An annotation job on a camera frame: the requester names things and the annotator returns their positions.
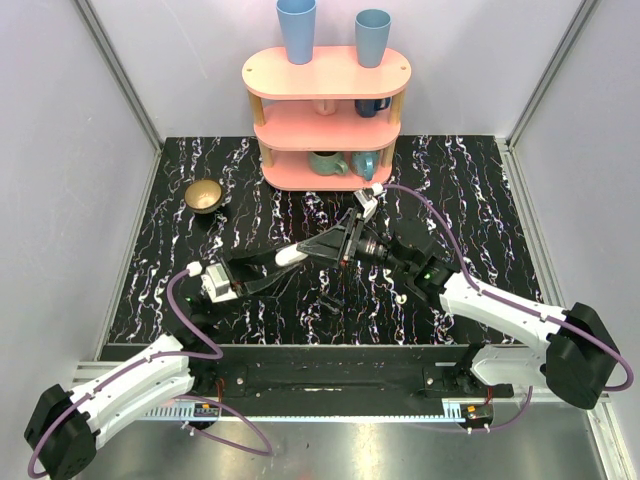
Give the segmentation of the white earbuds charging case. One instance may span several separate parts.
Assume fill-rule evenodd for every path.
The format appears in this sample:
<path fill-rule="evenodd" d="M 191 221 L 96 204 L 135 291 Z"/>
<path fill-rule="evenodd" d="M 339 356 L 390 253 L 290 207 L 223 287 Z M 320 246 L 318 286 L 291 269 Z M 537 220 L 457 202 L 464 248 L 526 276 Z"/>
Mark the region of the white earbuds charging case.
<path fill-rule="evenodd" d="M 305 260 L 308 255 L 298 250 L 298 245 L 288 245 L 280 249 L 275 255 L 275 263 L 278 267 L 284 268 Z"/>

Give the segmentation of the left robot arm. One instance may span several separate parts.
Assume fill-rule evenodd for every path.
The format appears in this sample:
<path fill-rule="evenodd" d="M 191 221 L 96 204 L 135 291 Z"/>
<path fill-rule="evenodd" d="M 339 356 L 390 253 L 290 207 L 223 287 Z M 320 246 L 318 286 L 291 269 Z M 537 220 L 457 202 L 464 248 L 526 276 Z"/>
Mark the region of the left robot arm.
<path fill-rule="evenodd" d="M 221 347 L 178 306 L 175 290 L 187 279 L 200 279 L 214 303 L 263 293 L 277 285 L 306 259 L 296 245 L 264 253 L 229 256 L 203 266 L 189 263 L 168 282 L 166 296 L 173 313 L 204 351 L 188 348 L 186 340 L 164 334 L 140 353 L 70 390 L 55 384 L 44 391 L 33 410 L 24 438 L 32 449 L 27 464 L 31 479 L 71 479 L 84 470 L 117 433 L 163 405 L 193 403 L 193 412 L 180 417 L 189 434 L 199 434 L 197 414 L 216 418 L 228 413 L 253 432 L 258 427 L 219 399 L 209 399 L 216 372 L 210 363 L 223 357 Z"/>

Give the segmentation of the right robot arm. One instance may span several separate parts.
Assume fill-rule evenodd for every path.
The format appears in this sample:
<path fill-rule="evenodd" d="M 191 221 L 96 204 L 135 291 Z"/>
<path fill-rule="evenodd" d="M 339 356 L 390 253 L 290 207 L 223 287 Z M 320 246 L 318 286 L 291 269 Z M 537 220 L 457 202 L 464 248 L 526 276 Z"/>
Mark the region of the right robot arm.
<path fill-rule="evenodd" d="M 439 244 L 416 227 L 384 239 L 350 210 L 338 224 L 296 249 L 336 266 L 353 260 L 382 266 L 428 306 L 516 339 L 516 347 L 473 348 L 470 362 L 453 374 L 463 395 L 476 396 L 499 384 L 542 386 L 574 407 L 591 410 L 617 364 L 619 350 L 592 307 L 546 305 L 467 278 L 460 267 L 442 259 Z"/>

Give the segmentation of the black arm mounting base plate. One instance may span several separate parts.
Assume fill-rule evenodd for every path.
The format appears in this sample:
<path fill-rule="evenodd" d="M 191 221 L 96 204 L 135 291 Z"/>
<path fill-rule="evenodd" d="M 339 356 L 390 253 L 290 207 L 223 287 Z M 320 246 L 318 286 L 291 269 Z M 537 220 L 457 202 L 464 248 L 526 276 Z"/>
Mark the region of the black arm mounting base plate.
<path fill-rule="evenodd" d="M 191 359 L 196 394 L 396 391 L 431 398 L 510 398 L 513 387 L 484 385 L 471 373 L 478 345 L 225 345 L 217 361 Z"/>

